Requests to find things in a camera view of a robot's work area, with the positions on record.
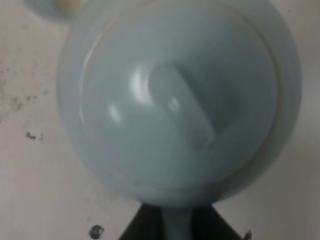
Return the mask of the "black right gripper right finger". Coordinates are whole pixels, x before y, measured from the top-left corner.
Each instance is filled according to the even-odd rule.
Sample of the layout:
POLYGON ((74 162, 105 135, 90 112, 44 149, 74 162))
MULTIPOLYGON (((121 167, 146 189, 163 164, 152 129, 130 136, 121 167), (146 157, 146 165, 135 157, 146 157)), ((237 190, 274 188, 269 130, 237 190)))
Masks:
POLYGON ((191 228, 194 240, 252 239, 250 230, 244 236, 240 236, 211 205, 192 210, 191 228))

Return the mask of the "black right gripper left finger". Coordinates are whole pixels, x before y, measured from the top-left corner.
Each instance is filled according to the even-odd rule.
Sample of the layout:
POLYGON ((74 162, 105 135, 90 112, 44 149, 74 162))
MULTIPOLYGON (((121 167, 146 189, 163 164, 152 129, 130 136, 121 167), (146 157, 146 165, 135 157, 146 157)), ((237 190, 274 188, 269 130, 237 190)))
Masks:
POLYGON ((164 227, 161 208, 142 204, 118 239, 163 240, 164 227))

